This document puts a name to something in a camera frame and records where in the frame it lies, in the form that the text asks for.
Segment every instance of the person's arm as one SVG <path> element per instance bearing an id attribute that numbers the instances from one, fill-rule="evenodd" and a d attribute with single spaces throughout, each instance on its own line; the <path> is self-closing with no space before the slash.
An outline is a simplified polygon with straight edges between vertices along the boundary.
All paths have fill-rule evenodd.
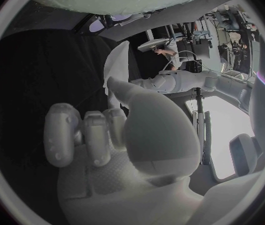
<path id="1" fill-rule="evenodd" d="M 170 54 L 171 56 L 175 56 L 177 54 L 177 52 L 173 51 L 173 50 L 165 50 L 165 49 L 156 49 L 154 50 L 155 53 L 157 54 Z"/>

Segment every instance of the bright light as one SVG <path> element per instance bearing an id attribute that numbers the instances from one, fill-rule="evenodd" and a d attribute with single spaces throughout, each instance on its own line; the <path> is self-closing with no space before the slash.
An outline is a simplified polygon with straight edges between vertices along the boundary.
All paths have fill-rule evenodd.
<path id="1" fill-rule="evenodd" d="M 210 111 L 211 120 L 211 159 L 216 176 L 225 179 L 235 174 L 230 153 L 230 141 L 240 134 L 248 134 L 253 137 L 249 116 L 229 102 L 211 96 L 203 101 L 203 110 Z M 197 110 L 196 101 L 192 101 L 193 109 Z M 191 101 L 186 105 L 192 111 Z"/>

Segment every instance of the person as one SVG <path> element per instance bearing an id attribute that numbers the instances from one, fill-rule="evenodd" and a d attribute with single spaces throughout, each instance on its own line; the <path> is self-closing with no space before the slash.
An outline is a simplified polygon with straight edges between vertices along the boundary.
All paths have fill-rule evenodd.
<path id="1" fill-rule="evenodd" d="M 220 12 L 218 11 L 218 8 L 216 7 L 213 12 L 215 13 L 215 16 L 219 22 L 219 25 L 227 30 L 239 30 L 240 26 L 237 22 L 237 19 L 235 18 L 235 16 L 233 15 L 232 11 L 230 10 L 230 7 L 227 4 L 224 4 L 226 13 L 228 14 L 229 20 L 223 20 L 222 15 L 220 14 Z"/>
<path id="2" fill-rule="evenodd" d="M 154 52 L 158 55 L 164 55 L 169 62 L 171 61 L 172 71 L 176 71 L 182 65 L 182 62 L 180 61 L 177 41 L 175 41 L 174 39 L 171 40 L 169 44 L 165 45 L 164 49 L 156 49 L 154 50 Z"/>

